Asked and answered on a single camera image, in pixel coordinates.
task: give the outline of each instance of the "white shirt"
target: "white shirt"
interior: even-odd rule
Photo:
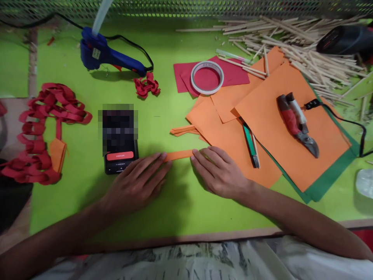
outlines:
[[[373,263],[320,251],[285,236],[265,241],[196,243],[69,258],[36,280],[373,279]]]

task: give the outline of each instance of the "person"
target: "person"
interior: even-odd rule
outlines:
[[[134,161],[98,202],[3,253],[0,279],[372,278],[373,254],[357,236],[312,208],[245,178],[217,147],[193,150],[191,161],[196,172],[209,192],[272,218],[295,236],[283,237],[276,253],[264,241],[246,240],[94,254],[84,261],[65,258],[55,262],[119,217],[153,201],[172,165],[164,164],[165,158],[166,153],[156,153]]]

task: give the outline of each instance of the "green craft knife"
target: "green craft knife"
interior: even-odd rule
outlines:
[[[245,131],[246,140],[248,142],[248,146],[249,146],[249,150],[251,154],[251,159],[253,160],[254,168],[260,168],[258,152],[256,149],[255,136],[250,131],[246,123],[244,124],[244,131]]]

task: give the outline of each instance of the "smartphone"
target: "smartphone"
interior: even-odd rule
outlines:
[[[105,173],[118,174],[139,158],[137,130],[132,110],[103,110],[103,148]]]

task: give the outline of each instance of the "masking tape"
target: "masking tape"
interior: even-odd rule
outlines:
[[[195,84],[194,76],[197,73],[197,71],[200,70],[200,69],[202,69],[202,68],[211,68],[211,69],[214,69],[219,74],[220,83],[217,86],[217,88],[215,88],[213,90],[206,91],[206,90],[203,90],[203,89],[199,88]],[[213,61],[202,61],[200,63],[197,63],[193,67],[192,74],[190,75],[190,80],[192,82],[193,88],[197,92],[202,93],[204,95],[212,95],[212,94],[216,93],[221,88],[221,86],[223,85],[223,82],[224,82],[224,72],[223,72],[223,69],[217,63],[215,63]]]

